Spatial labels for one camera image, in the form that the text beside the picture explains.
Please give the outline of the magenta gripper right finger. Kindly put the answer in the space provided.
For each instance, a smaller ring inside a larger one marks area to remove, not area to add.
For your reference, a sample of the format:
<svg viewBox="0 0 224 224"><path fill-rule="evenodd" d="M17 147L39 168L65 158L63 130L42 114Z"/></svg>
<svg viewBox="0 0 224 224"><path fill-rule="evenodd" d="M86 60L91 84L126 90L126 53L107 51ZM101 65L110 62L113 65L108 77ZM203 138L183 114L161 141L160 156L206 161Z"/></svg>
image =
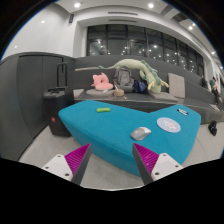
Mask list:
<svg viewBox="0 0 224 224"><path fill-rule="evenodd" d="M132 153L145 185L182 169L167 153L157 154L137 143L133 144Z"/></svg>

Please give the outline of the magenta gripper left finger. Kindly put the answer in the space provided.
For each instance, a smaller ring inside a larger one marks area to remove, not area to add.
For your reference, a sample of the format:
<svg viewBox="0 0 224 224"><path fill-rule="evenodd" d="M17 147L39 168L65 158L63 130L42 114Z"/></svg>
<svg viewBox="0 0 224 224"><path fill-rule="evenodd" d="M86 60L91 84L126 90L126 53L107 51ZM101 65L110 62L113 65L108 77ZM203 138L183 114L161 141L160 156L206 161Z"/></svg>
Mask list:
<svg viewBox="0 0 224 224"><path fill-rule="evenodd" d="M67 155L57 154L42 169L80 185L91 153L91 144L88 143Z"/></svg>

